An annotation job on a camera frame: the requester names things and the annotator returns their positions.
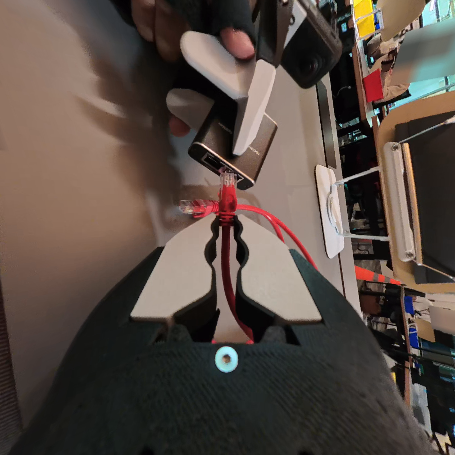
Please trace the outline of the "plywood display board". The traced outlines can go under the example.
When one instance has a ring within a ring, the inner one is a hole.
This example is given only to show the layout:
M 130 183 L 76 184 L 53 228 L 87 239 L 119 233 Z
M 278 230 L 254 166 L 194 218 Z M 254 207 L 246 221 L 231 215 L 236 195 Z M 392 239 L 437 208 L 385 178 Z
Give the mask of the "plywood display board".
M 454 92 L 391 111 L 375 133 L 392 270 L 401 283 L 428 293 L 454 293 Z M 383 147 L 401 145 L 416 258 L 402 262 L 391 229 Z

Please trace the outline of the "orange striped bar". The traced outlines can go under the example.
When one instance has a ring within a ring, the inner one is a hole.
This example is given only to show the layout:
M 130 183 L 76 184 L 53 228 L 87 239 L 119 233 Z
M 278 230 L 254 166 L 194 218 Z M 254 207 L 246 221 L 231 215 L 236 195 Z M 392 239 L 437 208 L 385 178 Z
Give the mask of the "orange striped bar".
M 401 286 L 401 282 L 394 279 L 384 276 L 380 273 L 367 270 L 365 268 L 355 266 L 355 275 L 357 280 L 366 281 L 366 282 L 376 282 L 376 283 L 389 283 L 393 285 Z

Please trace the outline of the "black network adapter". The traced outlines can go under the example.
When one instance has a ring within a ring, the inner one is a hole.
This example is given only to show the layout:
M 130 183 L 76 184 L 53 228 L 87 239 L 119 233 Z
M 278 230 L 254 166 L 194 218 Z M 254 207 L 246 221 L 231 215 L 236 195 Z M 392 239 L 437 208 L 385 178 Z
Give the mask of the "black network adapter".
M 265 113 L 255 139 L 242 155 L 236 156 L 232 153 L 236 115 L 235 101 L 230 98 L 216 100 L 191 143 L 188 154 L 217 176 L 223 172 L 234 173 L 237 188 L 244 191 L 257 183 L 278 125 Z

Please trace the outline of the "grey metal bracket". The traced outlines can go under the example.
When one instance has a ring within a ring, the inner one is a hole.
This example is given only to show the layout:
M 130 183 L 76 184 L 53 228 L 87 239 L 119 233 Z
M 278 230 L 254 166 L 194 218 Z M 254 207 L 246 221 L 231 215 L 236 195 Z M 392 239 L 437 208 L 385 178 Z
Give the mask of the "grey metal bracket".
M 397 255 L 402 262 L 416 258 L 414 233 L 411 227 L 410 212 L 407 201 L 405 164 L 401 145 L 387 142 L 383 147 L 388 207 L 391 211 L 391 229 L 395 239 Z

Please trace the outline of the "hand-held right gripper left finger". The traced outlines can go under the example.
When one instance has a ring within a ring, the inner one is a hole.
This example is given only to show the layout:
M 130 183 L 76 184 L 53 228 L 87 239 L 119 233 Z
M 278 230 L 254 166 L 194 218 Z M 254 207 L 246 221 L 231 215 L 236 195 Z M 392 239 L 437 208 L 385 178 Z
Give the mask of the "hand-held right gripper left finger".
M 210 214 L 162 249 L 130 316 L 135 321 L 206 324 L 217 310 L 218 217 Z

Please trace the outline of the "yellow card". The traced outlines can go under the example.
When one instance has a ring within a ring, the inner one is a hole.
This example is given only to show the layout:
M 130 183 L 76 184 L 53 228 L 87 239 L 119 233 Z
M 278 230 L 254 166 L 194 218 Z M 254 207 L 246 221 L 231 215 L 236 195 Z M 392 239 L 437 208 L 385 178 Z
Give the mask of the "yellow card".
M 359 39 L 370 36 L 376 31 L 374 13 L 375 8 L 371 0 L 354 0 L 354 19 Z

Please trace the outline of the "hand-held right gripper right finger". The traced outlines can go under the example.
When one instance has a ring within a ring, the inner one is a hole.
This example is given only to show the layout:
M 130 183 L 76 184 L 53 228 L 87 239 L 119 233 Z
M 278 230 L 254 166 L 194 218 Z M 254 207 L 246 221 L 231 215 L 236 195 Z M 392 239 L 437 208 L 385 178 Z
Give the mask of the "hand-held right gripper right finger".
M 303 325 L 322 316 L 287 245 L 245 215 L 234 222 L 236 313 L 245 325 Z

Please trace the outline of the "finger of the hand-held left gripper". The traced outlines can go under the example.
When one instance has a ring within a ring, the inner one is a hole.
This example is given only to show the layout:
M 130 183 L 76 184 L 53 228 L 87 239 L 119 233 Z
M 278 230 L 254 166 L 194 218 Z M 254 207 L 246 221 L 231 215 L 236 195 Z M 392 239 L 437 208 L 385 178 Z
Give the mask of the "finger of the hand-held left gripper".
M 191 130 L 199 131 L 214 100 L 191 89 L 174 88 L 167 94 L 170 112 L 169 130 L 175 137 L 184 137 Z
M 240 61 L 214 36 L 185 32 L 180 40 L 185 61 L 221 92 L 236 101 L 232 153 L 241 156 L 256 138 L 272 92 L 276 67 L 257 52 Z

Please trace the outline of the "person's left hand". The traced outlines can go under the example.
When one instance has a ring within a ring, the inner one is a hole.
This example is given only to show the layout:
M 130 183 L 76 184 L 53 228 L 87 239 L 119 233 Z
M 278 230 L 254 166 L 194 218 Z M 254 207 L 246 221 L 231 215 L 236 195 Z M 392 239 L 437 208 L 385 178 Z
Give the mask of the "person's left hand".
M 139 34 L 156 45 L 166 62 L 180 59 L 180 40 L 187 31 L 221 39 L 237 59 L 250 60 L 255 54 L 251 1 L 133 0 L 131 12 Z

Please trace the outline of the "red card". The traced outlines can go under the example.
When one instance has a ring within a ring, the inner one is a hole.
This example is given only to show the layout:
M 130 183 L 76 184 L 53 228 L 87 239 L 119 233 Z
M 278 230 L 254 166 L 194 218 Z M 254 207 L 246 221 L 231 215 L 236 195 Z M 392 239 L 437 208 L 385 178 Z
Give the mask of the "red card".
M 363 87 L 367 103 L 377 102 L 384 98 L 381 70 L 377 69 L 363 78 Z

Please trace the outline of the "white base clear acrylic stand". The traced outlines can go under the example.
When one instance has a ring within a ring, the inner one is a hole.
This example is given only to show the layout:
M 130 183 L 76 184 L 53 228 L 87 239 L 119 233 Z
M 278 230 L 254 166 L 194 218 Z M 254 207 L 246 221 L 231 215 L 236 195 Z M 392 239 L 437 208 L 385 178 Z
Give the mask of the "white base clear acrylic stand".
M 382 168 L 380 166 L 373 167 L 367 171 L 337 180 L 335 173 L 331 168 L 320 164 L 315 167 L 315 181 L 318 193 L 323 239 L 326 254 L 329 259 L 335 258 L 344 249 L 344 239 L 346 238 L 381 242 L 390 241 L 389 236 L 353 234 L 348 228 L 343 226 L 338 190 L 343 189 L 344 185 L 351 180 L 365 177 L 375 172 L 381 173 Z

